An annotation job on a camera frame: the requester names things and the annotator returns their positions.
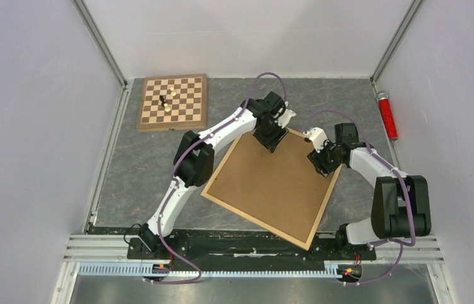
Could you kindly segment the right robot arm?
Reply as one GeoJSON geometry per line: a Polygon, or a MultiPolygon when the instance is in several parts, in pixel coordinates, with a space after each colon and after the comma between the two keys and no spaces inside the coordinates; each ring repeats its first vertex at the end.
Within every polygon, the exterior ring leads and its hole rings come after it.
{"type": "Polygon", "coordinates": [[[354,123],[336,124],[334,139],[329,139],[319,127],[305,131],[304,139],[312,144],[307,158],[317,173],[327,176],[345,165],[374,189],[370,216],[343,224],[337,230],[334,249],[338,256],[351,258],[364,245],[375,247],[394,242],[414,246],[418,237],[430,234],[427,180],[386,161],[372,145],[359,139],[354,123]]]}

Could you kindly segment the red glitter microphone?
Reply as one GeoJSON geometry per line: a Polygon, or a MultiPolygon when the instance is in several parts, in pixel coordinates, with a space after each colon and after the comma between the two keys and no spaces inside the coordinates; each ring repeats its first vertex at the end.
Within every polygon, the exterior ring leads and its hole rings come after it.
{"type": "Polygon", "coordinates": [[[387,137],[389,140],[395,141],[398,138],[398,133],[395,126],[394,116],[390,107],[388,92],[377,92],[376,100],[387,133],[387,137]]]}

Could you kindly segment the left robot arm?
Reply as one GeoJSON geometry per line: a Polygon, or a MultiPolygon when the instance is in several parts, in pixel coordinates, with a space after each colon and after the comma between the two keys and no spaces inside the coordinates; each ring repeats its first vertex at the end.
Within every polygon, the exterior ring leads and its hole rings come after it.
{"type": "Polygon", "coordinates": [[[137,237],[128,241],[130,253],[146,253],[152,258],[164,256],[164,238],[173,231],[189,197],[211,178],[215,155],[248,132],[273,153],[287,135],[287,125],[295,115],[281,96],[270,92],[263,99],[246,99],[234,113],[207,130],[186,132],[174,157],[169,188],[153,216],[139,226],[137,237]]]}

